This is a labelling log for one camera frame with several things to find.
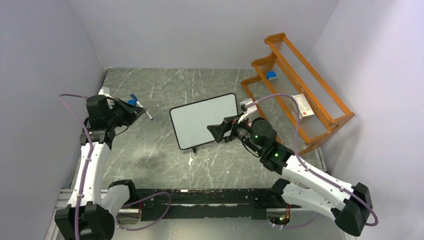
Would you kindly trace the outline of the white board black frame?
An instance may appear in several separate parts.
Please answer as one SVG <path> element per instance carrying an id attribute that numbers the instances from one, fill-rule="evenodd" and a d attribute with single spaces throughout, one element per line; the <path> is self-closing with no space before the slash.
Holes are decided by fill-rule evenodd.
<path id="1" fill-rule="evenodd" d="M 239 113 L 233 92 L 172 107 L 169 116 L 180 150 L 188 150 L 211 143 L 215 139 L 207 129 L 219 125 L 226 117 Z"/>

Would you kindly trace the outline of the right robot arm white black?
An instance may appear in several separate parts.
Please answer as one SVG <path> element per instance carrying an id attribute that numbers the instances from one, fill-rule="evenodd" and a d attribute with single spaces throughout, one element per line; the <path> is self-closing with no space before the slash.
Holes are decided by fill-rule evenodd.
<path id="1" fill-rule="evenodd" d="M 217 143 L 240 140 L 266 169 L 283 177 L 270 193 L 270 202 L 275 207 L 301 206 L 328 217 L 351 236 L 362 234 L 373 210 L 366 185 L 344 182 L 309 164 L 277 141 L 277 132 L 268 120 L 239 119 L 226 117 L 220 124 L 207 126 L 207 130 Z"/>

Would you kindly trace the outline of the blue marker cap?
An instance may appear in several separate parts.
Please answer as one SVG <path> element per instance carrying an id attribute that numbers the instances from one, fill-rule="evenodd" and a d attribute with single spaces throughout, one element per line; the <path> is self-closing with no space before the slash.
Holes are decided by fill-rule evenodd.
<path id="1" fill-rule="evenodd" d="M 135 101 L 135 102 L 137 102 L 138 101 L 138 98 L 134 95 L 134 94 L 131 94 L 130 95 L 130 97 Z"/>

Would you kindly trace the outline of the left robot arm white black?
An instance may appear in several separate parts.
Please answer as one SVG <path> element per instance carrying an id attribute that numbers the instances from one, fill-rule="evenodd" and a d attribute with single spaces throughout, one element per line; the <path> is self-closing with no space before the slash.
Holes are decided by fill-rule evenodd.
<path id="1" fill-rule="evenodd" d="M 138 203 L 139 194 L 130 179 L 112 182 L 107 194 L 101 194 L 116 129 L 128 128 L 147 112 L 134 95 L 131 98 L 124 101 L 107 93 L 84 97 L 88 117 L 80 120 L 80 167 L 66 207 L 54 216 L 66 240 L 112 239 L 120 209 Z"/>

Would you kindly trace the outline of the white marker pen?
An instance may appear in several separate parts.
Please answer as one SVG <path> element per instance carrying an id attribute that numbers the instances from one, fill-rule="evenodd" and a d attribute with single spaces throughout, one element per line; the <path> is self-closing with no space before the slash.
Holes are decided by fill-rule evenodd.
<path id="1" fill-rule="evenodd" d="M 153 121 L 154 118 L 152 117 L 152 115 L 148 112 L 147 108 L 145 108 L 138 100 L 135 100 L 135 103 L 138 107 L 142 108 L 144 110 L 144 113 L 147 115 L 147 117 Z"/>

